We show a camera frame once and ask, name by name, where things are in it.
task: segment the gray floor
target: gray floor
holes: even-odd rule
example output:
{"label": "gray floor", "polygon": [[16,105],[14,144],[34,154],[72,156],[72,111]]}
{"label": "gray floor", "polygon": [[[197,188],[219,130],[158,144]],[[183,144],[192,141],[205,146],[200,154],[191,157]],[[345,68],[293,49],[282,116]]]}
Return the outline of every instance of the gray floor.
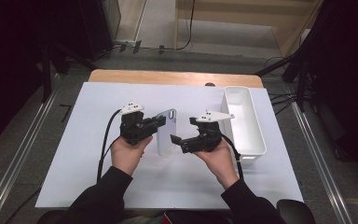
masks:
{"label": "gray floor", "polygon": [[[157,47],[160,44],[170,47],[172,43],[171,30],[161,32],[159,27],[171,27],[169,24],[156,24],[152,21],[162,9],[157,9],[158,0],[149,0],[146,9],[143,26],[139,39],[143,39],[143,47]],[[112,52],[96,62],[102,68],[110,69],[139,69],[139,70],[162,70],[162,71],[192,71],[210,72],[222,74],[252,74],[265,66],[268,58],[279,56],[279,51],[273,44],[269,29],[266,27],[233,26],[233,30],[241,30],[246,41],[237,39],[236,33],[220,32],[221,24],[213,25],[211,29],[202,28],[203,25],[193,27],[194,39],[191,50],[182,52],[167,51],[158,55],[154,50],[141,50],[132,54],[129,50],[124,52]],[[200,34],[213,30],[213,34],[207,38]],[[268,92],[285,93],[285,84],[280,82],[281,71],[274,71],[277,76],[268,75],[263,77],[263,84]],[[0,223],[14,212],[14,210],[40,185],[46,177],[48,168],[54,156],[57,145],[60,142],[66,120],[62,122],[66,107],[60,105],[73,105],[77,94],[84,81],[88,80],[90,71],[77,63],[71,64],[70,73],[62,76],[61,87],[57,97],[48,112],[48,116],[42,126],[39,135],[34,141],[32,150],[25,161],[21,172],[9,193],[7,200],[0,213]],[[0,137],[0,179],[3,177],[11,159],[14,157],[26,134],[34,115],[40,107],[42,90],[36,92],[19,114],[14,118]],[[338,161],[334,155],[334,147],[330,142],[323,124],[317,115],[306,107],[306,116],[310,126],[323,150],[327,164],[335,178],[340,192],[345,199],[354,223],[358,223],[358,163]],[[315,215],[317,223],[337,223],[336,215],[326,194],[323,182],[319,177],[310,150],[297,123],[292,107],[283,110],[277,116],[283,140],[286,144],[295,174],[306,204]],[[36,223],[38,218],[46,212],[34,208],[36,198],[33,198],[18,213],[13,223]]]}

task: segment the hand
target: hand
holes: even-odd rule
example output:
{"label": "hand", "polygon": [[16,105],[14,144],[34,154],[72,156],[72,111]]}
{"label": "hand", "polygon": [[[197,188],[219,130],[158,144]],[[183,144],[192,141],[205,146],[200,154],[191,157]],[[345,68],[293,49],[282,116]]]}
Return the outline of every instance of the hand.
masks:
{"label": "hand", "polygon": [[234,165],[232,164],[228,143],[225,139],[222,139],[220,144],[217,145],[212,152],[199,151],[194,154],[205,161],[208,168],[216,176],[217,181],[219,181],[224,189],[228,189],[239,180],[235,173]]}
{"label": "hand", "polygon": [[149,136],[132,146],[123,137],[119,137],[111,147],[112,165],[127,175],[132,175],[145,152],[145,148],[152,140],[153,136]]}

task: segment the black long-sleeve shirt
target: black long-sleeve shirt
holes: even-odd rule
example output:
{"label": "black long-sleeve shirt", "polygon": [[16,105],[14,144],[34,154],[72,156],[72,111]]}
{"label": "black long-sleeve shirt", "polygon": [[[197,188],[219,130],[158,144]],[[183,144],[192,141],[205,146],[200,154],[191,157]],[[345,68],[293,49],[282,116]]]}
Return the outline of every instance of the black long-sleeve shirt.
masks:
{"label": "black long-sleeve shirt", "polygon": [[[86,189],[57,222],[116,223],[124,209],[123,196],[132,177],[110,167],[98,184]],[[284,223],[275,207],[266,199],[256,197],[243,181],[237,181],[222,198],[234,216],[234,223]]]}

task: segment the white tabletop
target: white tabletop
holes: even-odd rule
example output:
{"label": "white tabletop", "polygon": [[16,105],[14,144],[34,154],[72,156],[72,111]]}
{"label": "white tabletop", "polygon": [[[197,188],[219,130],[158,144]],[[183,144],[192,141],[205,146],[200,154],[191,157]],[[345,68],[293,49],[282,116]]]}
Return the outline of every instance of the white tabletop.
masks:
{"label": "white tabletop", "polygon": [[[267,152],[243,164],[245,182],[257,195],[276,204],[280,199],[303,201],[292,164],[265,89],[250,89]],[[188,118],[206,109],[221,111],[224,89],[218,87],[84,83],[56,155],[36,202],[40,208],[69,207],[96,182],[103,135],[112,114],[129,101],[145,106],[145,118],[177,110],[177,135],[194,137]],[[109,141],[119,135],[120,116],[112,123]],[[111,164],[104,161],[103,174]],[[129,209],[226,209],[223,188],[203,161],[176,147],[168,156],[157,153],[157,137],[145,150],[124,195]]]}

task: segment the person's right hand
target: person's right hand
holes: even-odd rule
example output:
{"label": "person's right hand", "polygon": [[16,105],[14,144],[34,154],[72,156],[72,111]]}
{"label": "person's right hand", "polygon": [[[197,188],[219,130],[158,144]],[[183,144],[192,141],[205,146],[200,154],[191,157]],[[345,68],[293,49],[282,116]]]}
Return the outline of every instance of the person's right hand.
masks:
{"label": "person's right hand", "polygon": [[194,154],[205,161],[224,189],[228,189],[239,180],[232,163],[230,148],[225,139],[222,139],[212,152],[199,151]]}

